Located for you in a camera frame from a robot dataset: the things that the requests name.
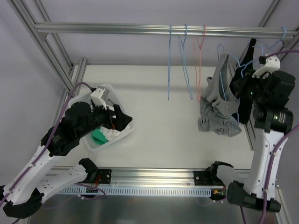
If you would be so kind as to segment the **white tank top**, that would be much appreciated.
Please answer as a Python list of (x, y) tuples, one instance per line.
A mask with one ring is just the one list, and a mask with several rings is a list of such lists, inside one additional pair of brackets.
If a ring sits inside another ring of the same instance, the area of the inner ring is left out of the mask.
[(123, 130), (123, 131), (117, 131), (117, 130), (113, 130), (113, 129), (107, 129), (105, 127), (101, 127), (100, 128), (100, 131), (104, 134), (105, 138), (108, 140), (108, 141), (111, 141), (113, 139), (115, 139), (116, 137), (120, 136), (121, 134), (124, 133), (124, 131), (129, 131), (131, 128), (130, 128), (130, 125), (127, 125), (126, 128)]

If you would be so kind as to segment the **blue hanger with black top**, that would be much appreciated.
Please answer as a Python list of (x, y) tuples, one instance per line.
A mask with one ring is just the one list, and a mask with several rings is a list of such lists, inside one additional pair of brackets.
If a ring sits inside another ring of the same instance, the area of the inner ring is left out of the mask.
[[(238, 114), (238, 107), (240, 104), (240, 100), (233, 95), (233, 93), (230, 90), (230, 82), (228, 81), (228, 64), (229, 64), (229, 59), (231, 55), (227, 52), (223, 52), (220, 55), (217, 67), (216, 67), (216, 72), (213, 76), (215, 79), (215, 82), (218, 84), (218, 95), (216, 98), (215, 102), (215, 107), (225, 116), (230, 116), (233, 117), (233, 114)], [(247, 63), (245, 66), (248, 64), (252, 63), (253, 65), (254, 59)]]

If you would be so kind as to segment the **green tank top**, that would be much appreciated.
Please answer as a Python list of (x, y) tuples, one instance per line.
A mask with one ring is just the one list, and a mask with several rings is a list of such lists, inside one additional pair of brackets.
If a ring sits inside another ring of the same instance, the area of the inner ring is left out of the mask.
[(99, 129), (96, 129), (92, 132), (91, 139), (99, 145), (104, 145), (108, 143), (108, 140), (105, 138), (104, 134)]

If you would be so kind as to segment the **black tank top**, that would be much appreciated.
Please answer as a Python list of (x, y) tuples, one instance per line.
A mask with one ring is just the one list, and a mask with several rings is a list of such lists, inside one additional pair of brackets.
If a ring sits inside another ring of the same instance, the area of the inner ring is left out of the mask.
[[(254, 47), (253, 46), (255, 44), (256, 44), (256, 39), (251, 39), (249, 42), (247, 52), (246, 52), (243, 60), (240, 63), (241, 67), (236, 69), (234, 77), (232, 78), (232, 80), (230, 82), (229, 87), (230, 87), (230, 90), (233, 93), (233, 95), (238, 93), (238, 90), (235, 89), (233, 84), (235, 81), (242, 78), (241, 71), (243, 70), (243, 75), (245, 75), (248, 71), (253, 70), (252, 63), (248, 64), (247, 66), (245, 66), (245, 65), (253, 60), (253, 55), (254, 55)], [(241, 93), (238, 94), (238, 97), (240, 100), (240, 104), (238, 107), (239, 115), (237, 115), (236, 113), (233, 114), (233, 117), (235, 119), (238, 119), (239, 122), (244, 125), (247, 124), (247, 122), (250, 118), (250, 113), (251, 113), (251, 109), (252, 109), (252, 100), (250, 99), (250, 97), (248, 96), (248, 94), (246, 93), (245, 90), (246, 89), (243, 88)]]

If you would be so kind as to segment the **pink wire hanger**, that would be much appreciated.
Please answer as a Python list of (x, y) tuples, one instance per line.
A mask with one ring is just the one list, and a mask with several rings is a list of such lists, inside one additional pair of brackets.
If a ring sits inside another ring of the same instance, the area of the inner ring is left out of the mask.
[(204, 32), (203, 32), (203, 38), (201, 42), (199, 42), (198, 37), (192, 38), (193, 43), (193, 52), (194, 52), (194, 68), (195, 68), (195, 78), (196, 78), (196, 93), (197, 93), (197, 102), (199, 103), (201, 100), (201, 60), (202, 60), (202, 45), (204, 43), (205, 37), (206, 37), (206, 25), (203, 25)]

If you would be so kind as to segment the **blue wire hanger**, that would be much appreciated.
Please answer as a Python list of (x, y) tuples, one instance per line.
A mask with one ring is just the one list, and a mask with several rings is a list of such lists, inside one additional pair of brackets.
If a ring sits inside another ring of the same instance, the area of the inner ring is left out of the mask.
[(188, 74), (187, 64), (186, 64), (186, 57), (185, 57), (185, 42), (187, 39), (187, 32), (188, 32), (188, 26), (185, 24), (184, 38), (182, 39), (179, 36), (178, 41), (179, 41), (179, 51), (180, 51), (180, 57), (181, 57), (181, 62), (182, 62), (182, 69), (183, 69), (185, 83), (186, 83), (186, 86), (188, 89), (190, 100), (193, 100), (192, 88), (190, 85), (189, 74)]
[(171, 89), (171, 38), (172, 38), (172, 24), (170, 25), (169, 32), (169, 45), (168, 45), (168, 86), (167, 86), (167, 99), (170, 99)]

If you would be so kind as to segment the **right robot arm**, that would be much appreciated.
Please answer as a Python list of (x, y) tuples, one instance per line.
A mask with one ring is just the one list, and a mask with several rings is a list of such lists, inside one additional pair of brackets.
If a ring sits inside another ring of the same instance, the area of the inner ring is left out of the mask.
[(285, 105), (295, 87), (295, 77), (283, 71), (265, 72), (260, 77), (247, 73), (233, 85), (236, 95), (250, 100), (254, 107), (256, 143), (251, 168), (244, 180), (231, 164), (215, 161), (209, 168), (209, 181), (224, 184), (230, 204), (280, 212), (275, 183), (283, 147), (294, 130), (293, 113)]

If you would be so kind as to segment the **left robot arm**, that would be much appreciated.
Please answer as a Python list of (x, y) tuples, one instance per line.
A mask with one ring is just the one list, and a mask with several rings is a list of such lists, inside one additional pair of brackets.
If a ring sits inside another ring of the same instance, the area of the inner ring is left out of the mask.
[(36, 213), (57, 192), (79, 182), (93, 183), (98, 168), (89, 158), (53, 179), (45, 175), (55, 164), (79, 145), (80, 139), (92, 131), (105, 127), (123, 131), (133, 118), (118, 104), (105, 109), (94, 103), (76, 102), (64, 113), (61, 121), (42, 138), (36, 153), (26, 167), (9, 184), (1, 186), (0, 199), (8, 217), (25, 219)]

